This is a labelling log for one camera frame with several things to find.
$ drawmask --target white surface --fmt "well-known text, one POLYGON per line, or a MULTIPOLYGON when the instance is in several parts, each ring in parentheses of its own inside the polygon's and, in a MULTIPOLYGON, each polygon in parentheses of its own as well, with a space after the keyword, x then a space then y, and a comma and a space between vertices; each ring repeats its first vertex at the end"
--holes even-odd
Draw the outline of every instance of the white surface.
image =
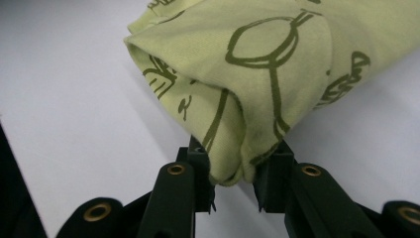
MULTIPOLYGON (((152 189, 189 136, 158 105, 123 44, 147 1, 1 1, 0 120, 50 237, 81 203, 152 189)), ((357 202, 420 203, 420 51, 287 136, 357 202)), ((287 237, 248 184, 217 187, 197 237, 287 237)))

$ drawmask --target green cloth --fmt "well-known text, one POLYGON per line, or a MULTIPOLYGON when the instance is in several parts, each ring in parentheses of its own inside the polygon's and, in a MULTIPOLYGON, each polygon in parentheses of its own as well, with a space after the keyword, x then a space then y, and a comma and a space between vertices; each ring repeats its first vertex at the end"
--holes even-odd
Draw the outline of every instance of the green cloth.
POLYGON ((155 0, 125 43, 210 179, 232 185, 311 110, 418 47, 419 23, 419 0, 155 0))

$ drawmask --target gold ring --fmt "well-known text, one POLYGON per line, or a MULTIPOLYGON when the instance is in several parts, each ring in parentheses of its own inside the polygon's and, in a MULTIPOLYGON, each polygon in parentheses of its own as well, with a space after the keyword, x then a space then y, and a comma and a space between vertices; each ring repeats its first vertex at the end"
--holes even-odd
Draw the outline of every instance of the gold ring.
POLYGON ((178 176, 185 172, 185 167, 181 165, 174 165, 167 168, 167 172, 171 175, 178 176))
POLYGON ((410 213, 420 215, 419 210, 409 207, 409 206, 402 206, 398 208, 398 213, 400 216, 402 216, 404 219, 408 220, 409 222, 414 223, 416 225, 420 225, 420 220, 418 218, 414 218, 410 216, 410 213))
POLYGON ((313 166, 305 166, 305 167, 302 168, 302 171, 306 175, 309 175, 309 176, 312 176, 312 177, 318 177, 318 176, 321 175, 321 171, 318 168, 313 167, 313 166))
POLYGON ((84 220, 89 221, 89 222, 98 221, 107 217, 110 212, 111 212, 111 205, 105 201, 87 209, 83 214, 83 218, 84 220))

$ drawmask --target towel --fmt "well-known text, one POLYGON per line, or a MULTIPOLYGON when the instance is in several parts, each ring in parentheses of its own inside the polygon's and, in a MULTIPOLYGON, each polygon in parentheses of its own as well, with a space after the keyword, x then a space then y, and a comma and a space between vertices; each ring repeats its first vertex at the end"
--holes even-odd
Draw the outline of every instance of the towel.
POLYGON ((415 50, 419 23, 418 0, 154 0, 125 44, 211 182, 233 185, 305 115, 415 50))

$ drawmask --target black object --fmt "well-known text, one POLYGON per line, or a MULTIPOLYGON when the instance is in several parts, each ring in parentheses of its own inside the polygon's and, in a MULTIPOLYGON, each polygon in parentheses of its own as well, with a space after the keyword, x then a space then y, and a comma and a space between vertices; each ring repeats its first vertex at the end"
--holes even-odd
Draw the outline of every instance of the black object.
MULTIPOLYGON (((210 212, 214 207, 208 157, 191 138, 189 148, 180 148, 176 160, 160 169, 152 192, 125 207, 110 198, 88 201, 57 237, 195 237, 195 212, 210 212), (109 209, 100 208, 111 201, 115 202, 109 209)), ((260 210, 285 213, 293 238, 420 238, 419 205, 391 201, 381 214, 358 205, 326 170, 298 164, 284 142, 258 167, 254 188, 260 210)))
POLYGON ((47 237, 1 125, 0 237, 47 237))

